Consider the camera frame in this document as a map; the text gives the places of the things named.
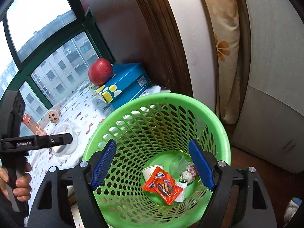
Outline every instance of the red apple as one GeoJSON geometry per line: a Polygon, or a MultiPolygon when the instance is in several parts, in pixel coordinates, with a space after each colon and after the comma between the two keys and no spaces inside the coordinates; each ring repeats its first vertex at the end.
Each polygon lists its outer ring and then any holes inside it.
{"type": "Polygon", "coordinates": [[[98,58],[89,68],[89,79],[96,86],[102,86],[112,76],[113,68],[107,59],[98,58]]]}

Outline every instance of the blue gripper pad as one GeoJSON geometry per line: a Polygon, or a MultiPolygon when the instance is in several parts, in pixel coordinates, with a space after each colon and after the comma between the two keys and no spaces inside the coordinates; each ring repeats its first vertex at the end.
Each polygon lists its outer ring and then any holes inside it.
{"type": "Polygon", "coordinates": [[[204,158],[203,150],[201,149],[200,145],[196,144],[194,140],[191,140],[188,144],[188,152],[203,184],[208,187],[208,189],[213,191],[215,188],[215,183],[213,181],[213,171],[204,158]]]}
{"type": "Polygon", "coordinates": [[[109,140],[108,144],[102,150],[103,155],[93,170],[93,179],[91,186],[93,190],[96,190],[102,185],[110,167],[116,155],[116,142],[109,140]]]}

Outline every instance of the wooden door frame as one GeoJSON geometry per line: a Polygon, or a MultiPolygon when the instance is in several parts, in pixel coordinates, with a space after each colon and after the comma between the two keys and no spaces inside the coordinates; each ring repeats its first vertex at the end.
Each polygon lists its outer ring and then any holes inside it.
{"type": "Polygon", "coordinates": [[[180,33],[168,0],[136,0],[152,35],[172,92],[193,97],[180,33]]]}

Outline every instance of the wooden floor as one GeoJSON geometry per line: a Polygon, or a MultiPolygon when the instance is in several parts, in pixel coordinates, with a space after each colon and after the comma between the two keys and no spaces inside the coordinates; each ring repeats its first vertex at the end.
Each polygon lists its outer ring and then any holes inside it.
{"type": "MultiPolygon", "coordinates": [[[[279,228],[284,226],[283,217],[289,201],[293,197],[304,200],[304,174],[292,174],[236,147],[231,147],[231,165],[237,169],[250,166],[257,169],[270,196],[279,228]]],[[[233,187],[222,228],[230,226],[237,196],[238,189],[233,187]]]]}

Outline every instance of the human hand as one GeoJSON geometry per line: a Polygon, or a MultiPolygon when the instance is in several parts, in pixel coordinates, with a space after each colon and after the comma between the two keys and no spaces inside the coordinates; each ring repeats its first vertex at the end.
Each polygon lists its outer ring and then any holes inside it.
{"type": "MultiPolygon", "coordinates": [[[[30,163],[26,163],[25,165],[25,171],[31,171],[32,167],[30,163]]],[[[17,199],[21,202],[26,202],[31,198],[30,191],[32,190],[31,186],[29,185],[29,182],[32,180],[32,177],[30,174],[26,173],[24,176],[18,178],[16,180],[16,186],[13,190],[13,194],[17,196],[17,199]]],[[[5,195],[5,197],[9,200],[9,194],[6,189],[6,184],[10,181],[8,174],[6,171],[0,167],[0,189],[2,193],[5,195]]]]}

